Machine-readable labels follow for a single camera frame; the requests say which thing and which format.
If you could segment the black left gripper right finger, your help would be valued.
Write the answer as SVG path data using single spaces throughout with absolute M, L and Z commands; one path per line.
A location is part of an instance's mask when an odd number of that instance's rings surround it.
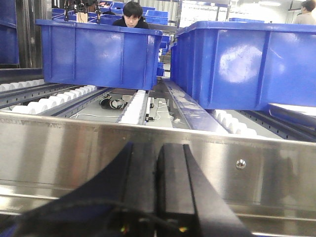
M 173 228 L 159 237 L 250 237 L 210 184 L 189 145 L 164 144 L 157 163 L 157 211 Z

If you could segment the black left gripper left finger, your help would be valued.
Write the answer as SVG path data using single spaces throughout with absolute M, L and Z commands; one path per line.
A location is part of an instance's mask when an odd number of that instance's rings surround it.
M 156 153 L 127 143 L 97 175 L 69 194 L 23 214 L 17 237 L 152 237 Z

